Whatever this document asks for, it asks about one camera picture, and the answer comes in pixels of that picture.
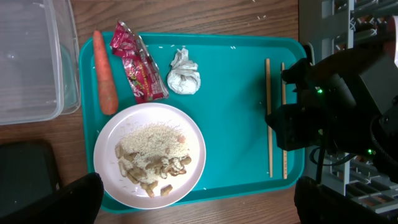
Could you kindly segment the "pink plate with food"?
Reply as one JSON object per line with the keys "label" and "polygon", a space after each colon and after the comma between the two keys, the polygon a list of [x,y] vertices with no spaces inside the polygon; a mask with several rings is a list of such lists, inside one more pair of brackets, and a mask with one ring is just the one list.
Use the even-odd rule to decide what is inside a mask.
{"label": "pink plate with food", "polygon": [[132,208],[166,207],[200,180],[206,146],[196,123],[161,103],[122,110],[99,132],[93,163],[104,191]]}

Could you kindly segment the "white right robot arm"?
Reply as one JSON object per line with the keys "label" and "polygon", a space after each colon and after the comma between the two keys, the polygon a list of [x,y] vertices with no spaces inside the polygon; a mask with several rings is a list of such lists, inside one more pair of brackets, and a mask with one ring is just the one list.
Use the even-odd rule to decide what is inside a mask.
{"label": "white right robot arm", "polygon": [[372,159],[397,181],[397,17],[385,33],[312,64],[302,58],[282,72],[297,101],[266,116],[277,145],[286,151],[314,146],[311,161],[325,154]]}

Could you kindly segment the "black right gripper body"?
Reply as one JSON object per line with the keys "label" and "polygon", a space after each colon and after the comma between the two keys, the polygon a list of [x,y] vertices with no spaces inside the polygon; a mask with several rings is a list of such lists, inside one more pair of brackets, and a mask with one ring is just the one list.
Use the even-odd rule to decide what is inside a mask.
{"label": "black right gripper body", "polygon": [[281,72],[286,85],[296,86],[297,101],[281,105],[266,116],[277,145],[286,151],[322,146],[338,151],[339,60],[328,57],[310,65],[300,59]]}

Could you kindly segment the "red snack wrapper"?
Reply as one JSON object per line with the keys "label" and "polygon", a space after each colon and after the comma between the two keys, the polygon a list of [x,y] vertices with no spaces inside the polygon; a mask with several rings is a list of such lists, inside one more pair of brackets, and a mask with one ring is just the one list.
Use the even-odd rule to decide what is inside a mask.
{"label": "red snack wrapper", "polygon": [[136,103],[147,103],[169,97],[159,67],[143,39],[125,22],[118,21],[110,42],[113,55],[120,57]]}

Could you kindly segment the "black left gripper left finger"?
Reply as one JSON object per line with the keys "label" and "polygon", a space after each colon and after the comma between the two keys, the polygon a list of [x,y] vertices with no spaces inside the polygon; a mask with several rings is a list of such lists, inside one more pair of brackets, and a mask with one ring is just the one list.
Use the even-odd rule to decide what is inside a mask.
{"label": "black left gripper left finger", "polygon": [[98,173],[80,179],[25,208],[1,218],[1,223],[94,223],[104,197]]}

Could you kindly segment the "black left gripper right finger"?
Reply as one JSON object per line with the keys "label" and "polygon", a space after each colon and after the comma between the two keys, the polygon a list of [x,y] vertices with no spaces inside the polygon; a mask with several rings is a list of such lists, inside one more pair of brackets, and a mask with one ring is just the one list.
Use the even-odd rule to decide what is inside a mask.
{"label": "black left gripper right finger", "polygon": [[392,221],[318,184],[307,176],[295,184],[294,203],[301,224],[391,224]]}

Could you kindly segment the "orange carrot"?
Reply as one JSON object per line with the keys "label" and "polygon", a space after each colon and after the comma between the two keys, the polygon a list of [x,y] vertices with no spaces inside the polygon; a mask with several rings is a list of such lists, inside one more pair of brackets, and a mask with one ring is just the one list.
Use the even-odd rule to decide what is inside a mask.
{"label": "orange carrot", "polygon": [[112,115],[118,110],[118,95],[116,92],[116,85],[114,83],[113,74],[109,64],[103,35],[97,29],[95,29],[93,33],[93,48],[99,105],[103,114]]}

